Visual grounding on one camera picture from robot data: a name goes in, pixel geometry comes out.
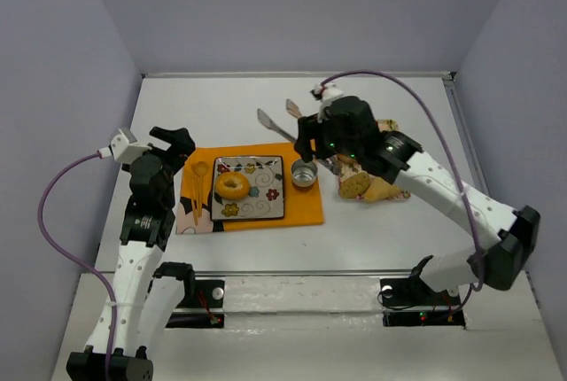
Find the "golden bagel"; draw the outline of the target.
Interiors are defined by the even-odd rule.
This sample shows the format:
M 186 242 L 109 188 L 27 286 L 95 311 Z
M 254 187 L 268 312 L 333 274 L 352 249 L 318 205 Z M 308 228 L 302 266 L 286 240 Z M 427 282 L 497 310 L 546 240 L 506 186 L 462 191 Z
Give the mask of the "golden bagel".
M 239 172 L 226 172 L 217 177 L 214 188 L 221 198 L 239 200 L 249 194 L 251 185 Z

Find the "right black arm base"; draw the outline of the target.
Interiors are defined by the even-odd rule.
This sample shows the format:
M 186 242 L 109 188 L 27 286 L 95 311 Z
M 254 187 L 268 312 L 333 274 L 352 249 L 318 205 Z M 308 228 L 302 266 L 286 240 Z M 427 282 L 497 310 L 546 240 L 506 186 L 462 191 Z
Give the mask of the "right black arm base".
M 459 293 L 447 291 L 410 295 L 402 290 L 407 278 L 386 278 L 380 281 L 378 304 L 383 310 L 386 328 L 450 326 L 466 327 Z

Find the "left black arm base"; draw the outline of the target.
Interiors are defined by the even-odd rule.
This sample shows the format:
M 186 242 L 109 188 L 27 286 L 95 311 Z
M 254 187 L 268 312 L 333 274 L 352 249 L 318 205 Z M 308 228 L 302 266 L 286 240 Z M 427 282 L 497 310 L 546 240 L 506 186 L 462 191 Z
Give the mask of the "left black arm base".
M 194 294 L 185 295 L 171 314 L 168 329 L 223 329 L 223 279 L 198 279 Z

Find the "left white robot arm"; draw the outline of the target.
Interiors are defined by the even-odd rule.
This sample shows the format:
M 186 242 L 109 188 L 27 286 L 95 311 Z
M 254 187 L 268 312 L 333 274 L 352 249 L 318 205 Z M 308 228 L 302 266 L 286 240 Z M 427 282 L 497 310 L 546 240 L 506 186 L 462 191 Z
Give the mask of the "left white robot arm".
M 84 350 L 68 357 L 72 380 L 152 379 L 151 346 L 175 307 L 195 291 L 192 266 L 162 256 L 175 224 L 175 175 L 196 146 L 186 128 L 154 127 L 150 135 L 168 147 L 143 144 L 120 128 L 98 152 L 129 173 L 130 196 L 112 291 Z

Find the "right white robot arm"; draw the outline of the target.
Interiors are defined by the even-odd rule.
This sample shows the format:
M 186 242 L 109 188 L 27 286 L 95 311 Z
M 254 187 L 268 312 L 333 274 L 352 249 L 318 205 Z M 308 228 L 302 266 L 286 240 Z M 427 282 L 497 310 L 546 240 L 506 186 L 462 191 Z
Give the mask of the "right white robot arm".
M 415 140 L 381 130 L 369 104 L 358 97 L 340 97 L 321 115 L 299 118 L 294 149 L 305 161 L 355 159 L 367 173 L 419 197 L 472 236 L 471 248 L 426 256 L 394 286 L 394 294 L 413 305 L 466 284 L 507 291 L 535 248 L 540 214 L 534 208 L 515 209 L 457 179 Z

